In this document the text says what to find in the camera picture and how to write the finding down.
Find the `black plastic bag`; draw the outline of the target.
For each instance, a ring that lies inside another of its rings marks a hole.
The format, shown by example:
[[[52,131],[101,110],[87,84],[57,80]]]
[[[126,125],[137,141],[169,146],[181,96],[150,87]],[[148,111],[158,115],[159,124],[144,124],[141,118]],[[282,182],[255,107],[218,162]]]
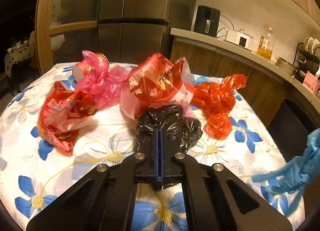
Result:
[[[198,119],[183,116],[183,107],[178,104],[148,108],[139,116],[134,143],[140,148],[151,140],[155,129],[163,130],[167,139],[177,144],[177,150],[186,153],[201,138],[203,131]]]

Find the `orange red plastic bag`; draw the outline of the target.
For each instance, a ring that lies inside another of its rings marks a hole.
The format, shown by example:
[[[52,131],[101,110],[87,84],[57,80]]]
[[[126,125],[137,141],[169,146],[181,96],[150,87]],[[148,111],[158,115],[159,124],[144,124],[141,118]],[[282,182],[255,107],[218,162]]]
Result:
[[[230,134],[232,123],[228,114],[235,106],[233,91],[246,85],[247,77],[243,74],[227,76],[219,84],[205,81],[194,85],[191,104],[208,116],[204,131],[209,137],[224,140]]]

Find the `pink plastic bag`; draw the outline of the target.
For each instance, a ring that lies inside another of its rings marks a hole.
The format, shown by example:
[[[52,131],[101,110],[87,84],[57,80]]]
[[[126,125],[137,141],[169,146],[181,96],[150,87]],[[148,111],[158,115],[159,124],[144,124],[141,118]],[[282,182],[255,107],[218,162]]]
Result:
[[[119,103],[121,83],[129,75],[126,68],[116,65],[107,70],[88,74],[75,85],[76,91],[87,92],[97,103],[98,108],[112,107]]]

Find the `blue plastic bag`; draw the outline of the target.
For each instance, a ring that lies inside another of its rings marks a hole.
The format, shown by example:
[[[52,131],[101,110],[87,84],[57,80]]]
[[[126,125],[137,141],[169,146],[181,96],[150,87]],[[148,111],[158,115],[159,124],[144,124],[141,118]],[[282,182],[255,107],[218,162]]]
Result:
[[[319,175],[319,129],[307,136],[306,149],[302,156],[291,159],[282,168],[264,174],[255,174],[251,177],[253,182],[264,182],[280,177],[277,184],[265,187],[268,195],[282,195],[284,193],[297,195],[290,204],[282,209],[284,216],[289,217],[298,207],[307,184]]]

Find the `kitchen counter with cabinets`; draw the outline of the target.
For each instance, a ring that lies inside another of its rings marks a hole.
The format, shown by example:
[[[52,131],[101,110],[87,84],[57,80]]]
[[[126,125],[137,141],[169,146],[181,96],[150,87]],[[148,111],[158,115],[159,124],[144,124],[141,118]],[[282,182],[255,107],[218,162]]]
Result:
[[[178,28],[173,37],[171,60],[185,57],[194,74],[224,78],[234,73],[247,76],[240,94],[265,126],[269,126],[287,98],[319,127],[319,99],[286,71],[234,44]]]

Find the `black trash bin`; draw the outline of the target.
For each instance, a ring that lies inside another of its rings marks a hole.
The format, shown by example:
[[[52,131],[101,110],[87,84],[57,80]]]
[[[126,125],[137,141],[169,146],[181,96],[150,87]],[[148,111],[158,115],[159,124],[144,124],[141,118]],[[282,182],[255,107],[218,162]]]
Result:
[[[302,156],[307,137],[316,126],[301,108],[285,98],[267,129],[288,162],[295,156]]]

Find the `red white printed plastic bag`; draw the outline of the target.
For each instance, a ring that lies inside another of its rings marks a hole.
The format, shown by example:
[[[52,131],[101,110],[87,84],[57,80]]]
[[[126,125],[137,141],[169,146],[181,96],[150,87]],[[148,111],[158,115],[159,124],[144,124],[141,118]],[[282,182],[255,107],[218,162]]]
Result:
[[[120,108],[136,119],[149,107],[178,104],[188,106],[194,96],[191,70],[185,57],[172,63],[155,53],[132,68],[121,83]]]

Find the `floral white blue tablecloth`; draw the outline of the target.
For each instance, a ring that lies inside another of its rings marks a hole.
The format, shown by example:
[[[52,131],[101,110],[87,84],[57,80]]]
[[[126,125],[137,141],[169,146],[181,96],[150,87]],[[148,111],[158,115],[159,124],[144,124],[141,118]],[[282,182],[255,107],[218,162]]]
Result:
[[[37,120],[46,95],[55,81],[74,89],[73,67],[55,65],[14,97],[1,115],[1,230],[25,230],[33,217],[92,168],[119,164],[136,151],[136,123],[122,114],[119,105],[97,112],[93,123],[79,130],[71,156],[40,136]],[[284,166],[285,159],[240,94],[246,87],[247,77],[236,72],[229,135],[215,139],[204,133],[188,154],[205,165],[224,164],[283,214],[294,195],[269,195],[265,188],[277,184],[277,178],[251,181],[257,171]]]

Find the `red paper cup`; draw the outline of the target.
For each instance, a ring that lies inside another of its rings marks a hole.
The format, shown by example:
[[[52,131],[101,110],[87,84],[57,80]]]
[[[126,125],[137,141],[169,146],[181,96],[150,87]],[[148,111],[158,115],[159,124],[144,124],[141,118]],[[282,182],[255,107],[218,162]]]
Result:
[[[77,83],[88,74],[95,74],[102,70],[108,71],[109,61],[102,53],[84,50],[82,56],[83,60],[72,69],[73,78]]]

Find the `white rice cooker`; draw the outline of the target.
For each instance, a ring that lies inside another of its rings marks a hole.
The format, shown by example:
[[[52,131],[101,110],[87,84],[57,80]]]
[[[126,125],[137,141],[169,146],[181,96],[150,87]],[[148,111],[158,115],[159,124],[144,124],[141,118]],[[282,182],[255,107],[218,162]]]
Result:
[[[252,50],[253,37],[244,33],[243,29],[233,30],[229,29],[225,41],[243,47],[247,50]]]

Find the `steel bowl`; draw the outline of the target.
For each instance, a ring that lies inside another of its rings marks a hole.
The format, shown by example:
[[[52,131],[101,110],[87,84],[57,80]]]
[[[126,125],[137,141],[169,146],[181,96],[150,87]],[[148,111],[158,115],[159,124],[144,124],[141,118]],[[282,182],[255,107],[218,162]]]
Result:
[[[288,74],[293,75],[296,72],[296,68],[287,60],[276,57],[276,66],[286,71]]]

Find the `dark steel refrigerator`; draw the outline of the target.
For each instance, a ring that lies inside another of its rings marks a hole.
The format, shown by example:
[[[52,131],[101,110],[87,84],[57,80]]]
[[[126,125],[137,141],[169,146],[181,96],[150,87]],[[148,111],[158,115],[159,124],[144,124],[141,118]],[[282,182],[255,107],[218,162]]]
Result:
[[[98,51],[109,61],[140,64],[170,56],[172,28],[190,30],[196,0],[100,0]]]

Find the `pink utensil box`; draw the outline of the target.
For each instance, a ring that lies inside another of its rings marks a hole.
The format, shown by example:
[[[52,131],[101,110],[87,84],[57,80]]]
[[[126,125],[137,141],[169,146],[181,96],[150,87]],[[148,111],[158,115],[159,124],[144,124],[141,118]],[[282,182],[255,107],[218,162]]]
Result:
[[[316,94],[319,89],[319,79],[314,76],[310,71],[305,75],[303,85],[313,94]]]

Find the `distant dotted cloth table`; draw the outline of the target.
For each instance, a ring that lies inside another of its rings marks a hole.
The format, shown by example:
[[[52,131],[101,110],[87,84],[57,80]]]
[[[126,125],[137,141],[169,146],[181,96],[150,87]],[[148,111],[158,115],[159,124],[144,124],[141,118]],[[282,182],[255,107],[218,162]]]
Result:
[[[14,47],[7,49],[7,54],[4,58],[5,74],[11,78],[13,65],[31,58],[35,50],[35,31],[32,31],[28,40],[19,41]]]

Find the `wooden glass door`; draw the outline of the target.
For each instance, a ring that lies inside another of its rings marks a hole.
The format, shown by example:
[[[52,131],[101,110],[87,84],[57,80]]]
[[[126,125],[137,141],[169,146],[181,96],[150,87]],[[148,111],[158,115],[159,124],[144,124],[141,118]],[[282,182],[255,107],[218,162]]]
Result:
[[[100,0],[37,0],[36,52],[41,74],[98,49]]]

